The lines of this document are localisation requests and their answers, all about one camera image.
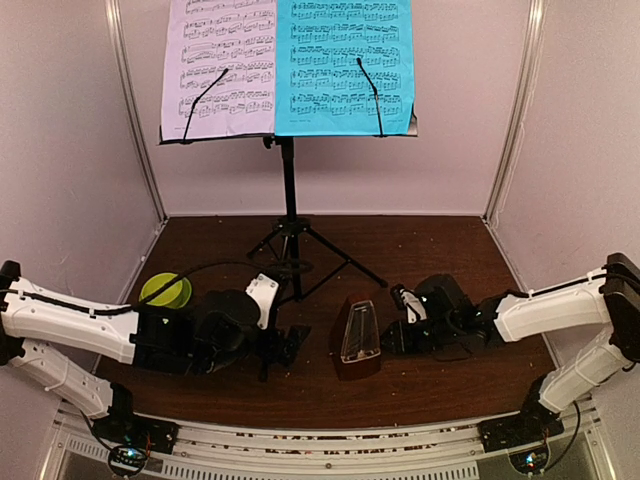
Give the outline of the wooden metronome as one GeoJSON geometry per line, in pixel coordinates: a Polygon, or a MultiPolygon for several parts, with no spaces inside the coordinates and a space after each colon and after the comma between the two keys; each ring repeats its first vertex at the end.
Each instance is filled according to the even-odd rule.
{"type": "Polygon", "coordinates": [[[329,353],[338,379],[362,380],[381,369],[381,346],[373,301],[368,295],[350,295],[331,328],[329,353]]]}

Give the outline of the black perforated music stand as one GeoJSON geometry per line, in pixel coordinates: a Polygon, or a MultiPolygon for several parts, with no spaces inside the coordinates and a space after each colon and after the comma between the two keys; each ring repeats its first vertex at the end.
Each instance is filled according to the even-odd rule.
{"type": "MultiPolygon", "coordinates": [[[[410,133],[414,134],[415,116],[411,122],[410,133]]],[[[285,213],[276,222],[272,236],[280,238],[282,248],[275,255],[276,262],[267,269],[266,274],[273,274],[281,281],[281,296],[279,306],[286,300],[285,290],[292,290],[294,300],[302,300],[306,296],[306,291],[301,284],[302,273],[307,269],[307,264],[301,259],[299,251],[299,239],[302,235],[311,234],[312,227],[310,223],[302,218],[297,211],[297,201],[295,193],[295,173],[294,173],[294,142],[297,138],[293,136],[278,136],[275,131],[272,134],[262,134],[253,136],[240,136],[224,139],[239,139],[246,137],[257,137],[263,141],[266,147],[278,146],[281,151],[283,161],[283,177],[284,177],[284,195],[285,195],[285,213]]],[[[392,137],[392,136],[354,136],[354,137],[392,137]]],[[[202,141],[213,141],[222,139],[196,140],[187,143],[162,143],[164,145],[189,145],[202,141]]]]}

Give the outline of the cyan paper sheet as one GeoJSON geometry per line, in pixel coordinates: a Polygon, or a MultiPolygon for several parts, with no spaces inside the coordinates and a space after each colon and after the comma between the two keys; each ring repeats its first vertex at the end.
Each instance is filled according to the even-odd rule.
{"type": "Polygon", "coordinates": [[[278,2],[276,135],[407,136],[415,99],[410,2],[278,2]]]}

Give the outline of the lilac sheet music paper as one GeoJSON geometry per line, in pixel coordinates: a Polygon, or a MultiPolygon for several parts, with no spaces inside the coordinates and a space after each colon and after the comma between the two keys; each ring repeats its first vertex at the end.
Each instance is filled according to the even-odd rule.
{"type": "Polygon", "coordinates": [[[275,1],[172,1],[161,142],[272,134],[276,31],[275,1]]]}

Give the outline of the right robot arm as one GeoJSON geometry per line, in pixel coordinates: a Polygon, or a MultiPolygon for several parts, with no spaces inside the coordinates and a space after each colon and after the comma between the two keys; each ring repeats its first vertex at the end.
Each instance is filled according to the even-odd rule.
{"type": "Polygon", "coordinates": [[[639,268],[613,253],[603,267],[541,290],[507,290],[473,303],[450,274],[432,275],[414,289],[394,286],[405,318],[381,335],[394,355],[464,358],[538,334],[582,325],[601,331],[569,363],[533,385],[533,401],[513,419],[519,440],[535,440],[572,402],[639,362],[639,268]]]}

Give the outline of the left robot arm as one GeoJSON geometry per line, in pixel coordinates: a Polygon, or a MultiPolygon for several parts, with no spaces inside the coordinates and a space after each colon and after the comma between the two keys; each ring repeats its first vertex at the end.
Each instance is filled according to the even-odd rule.
{"type": "Polygon", "coordinates": [[[259,273],[243,290],[209,291],[190,304],[188,273],[152,277],[134,304],[101,304],[43,289],[21,266],[1,267],[1,362],[23,370],[45,390],[74,404],[123,444],[137,442],[144,424],[132,395],[56,350],[93,352],[134,368],[175,375],[208,375],[256,356],[259,377],[271,365],[291,365],[311,329],[275,325],[281,281],[259,273]]]}

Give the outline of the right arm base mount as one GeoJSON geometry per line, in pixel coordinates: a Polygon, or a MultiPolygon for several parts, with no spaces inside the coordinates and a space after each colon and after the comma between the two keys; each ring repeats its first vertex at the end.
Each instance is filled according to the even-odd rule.
{"type": "Polygon", "coordinates": [[[541,423],[514,414],[482,421],[478,430],[485,453],[505,451],[516,472],[533,476],[550,464],[549,440],[563,434],[564,425],[559,419],[541,423]]]}

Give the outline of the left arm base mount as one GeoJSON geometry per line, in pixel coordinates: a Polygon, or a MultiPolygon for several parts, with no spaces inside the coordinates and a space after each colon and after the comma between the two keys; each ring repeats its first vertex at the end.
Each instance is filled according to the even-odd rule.
{"type": "Polygon", "coordinates": [[[107,466],[120,478],[140,474],[152,453],[171,454],[179,425],[175,422],[133,414],[128,419],[83,416],[91,435],[107,451],[107,466]]]}

